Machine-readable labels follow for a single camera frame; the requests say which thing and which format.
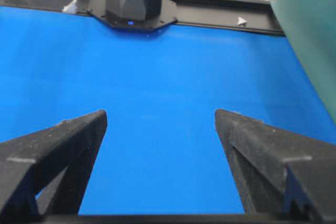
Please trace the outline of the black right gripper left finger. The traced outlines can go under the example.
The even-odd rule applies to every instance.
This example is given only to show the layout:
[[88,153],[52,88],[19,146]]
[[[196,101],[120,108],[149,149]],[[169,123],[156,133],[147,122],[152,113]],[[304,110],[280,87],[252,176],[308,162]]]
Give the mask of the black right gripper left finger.
[[1,143],[1,218],[77,214],[107,130],[104,110]]

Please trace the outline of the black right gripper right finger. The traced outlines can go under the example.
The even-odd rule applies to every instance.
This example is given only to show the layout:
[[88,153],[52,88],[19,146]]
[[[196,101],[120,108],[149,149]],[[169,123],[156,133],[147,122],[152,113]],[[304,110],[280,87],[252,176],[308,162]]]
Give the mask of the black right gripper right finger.
[[244,211],[335,221],[335,146],[223,109],[215,111]]

